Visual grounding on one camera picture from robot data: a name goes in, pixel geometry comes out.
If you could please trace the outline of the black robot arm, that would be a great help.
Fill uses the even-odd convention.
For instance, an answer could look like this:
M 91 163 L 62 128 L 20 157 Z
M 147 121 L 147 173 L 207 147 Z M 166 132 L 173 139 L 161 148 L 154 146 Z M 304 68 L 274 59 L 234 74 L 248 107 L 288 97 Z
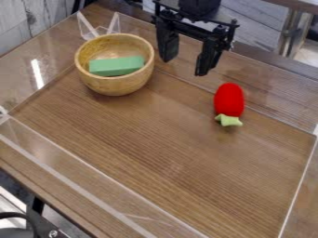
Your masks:
M 163 62 L 179 54 L 179 34 L 203 42 L 195 75 L 205 76 L 218 65 L 222 51 L 233 47 L 238 20 L 219 12 L 221 0 L 153 0 L 159 56 Z

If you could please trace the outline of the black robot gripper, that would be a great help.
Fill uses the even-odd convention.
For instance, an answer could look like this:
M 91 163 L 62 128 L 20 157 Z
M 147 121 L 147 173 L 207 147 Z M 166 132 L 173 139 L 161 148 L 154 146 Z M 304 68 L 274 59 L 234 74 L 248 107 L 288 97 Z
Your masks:
M 203 41 L 203 50 L 197 59 L 195 75 L 205 76 L 217 67 L 223 50 L 233 45 L 238 20 L 232 19 L 219 11 L 221 0 L 153 0 L 155 18 L 173 24 L 174 31 L 158 27 L 157 41 L 163 62 L 171 61 L 179 54 L 179 34 Z M 217 27 L 210 32 L 186 20 L 214 23 Z

